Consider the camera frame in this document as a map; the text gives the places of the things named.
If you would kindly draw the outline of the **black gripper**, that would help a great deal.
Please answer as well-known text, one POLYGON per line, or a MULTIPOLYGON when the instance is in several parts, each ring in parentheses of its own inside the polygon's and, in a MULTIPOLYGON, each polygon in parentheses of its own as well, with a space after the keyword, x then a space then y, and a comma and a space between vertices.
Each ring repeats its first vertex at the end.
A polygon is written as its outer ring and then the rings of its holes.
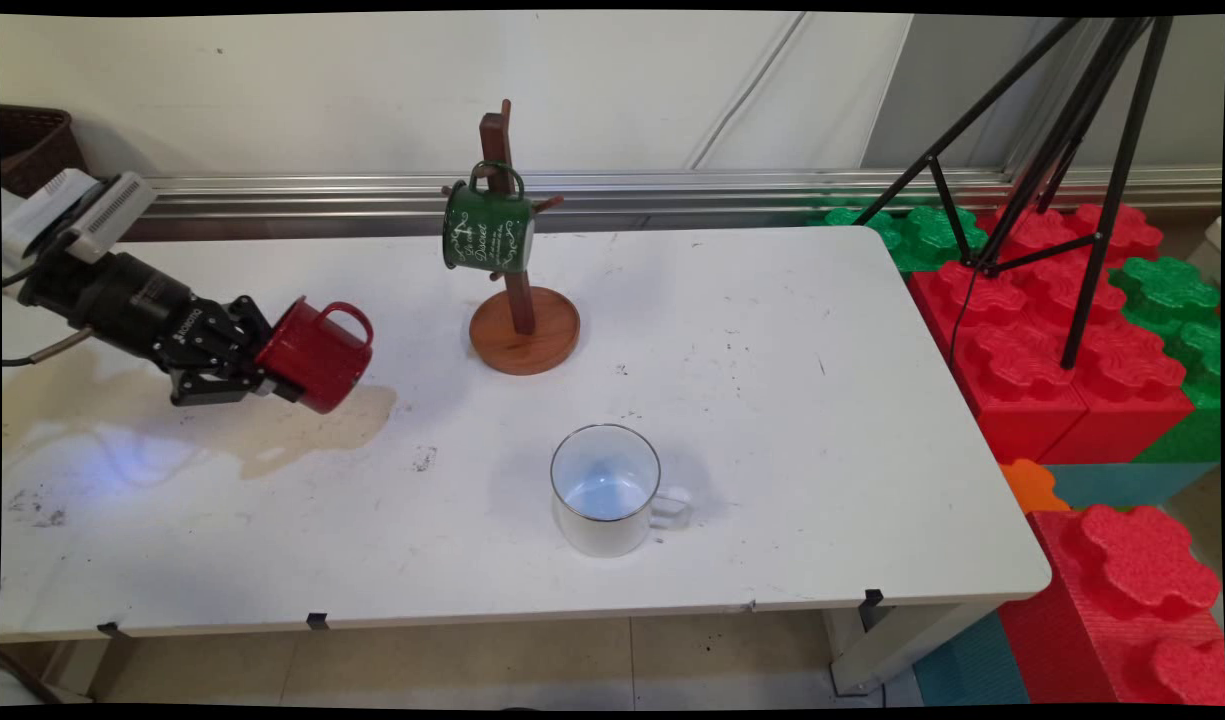
POLYGON ((256 366, 273 329, 250 296, 205 299, 127 252, 92 264, 60 253, 24 279, 18 299, 169 373, 173 405, 238 404, 247 396, 296 404, 304 397, 301 384, 256 366))

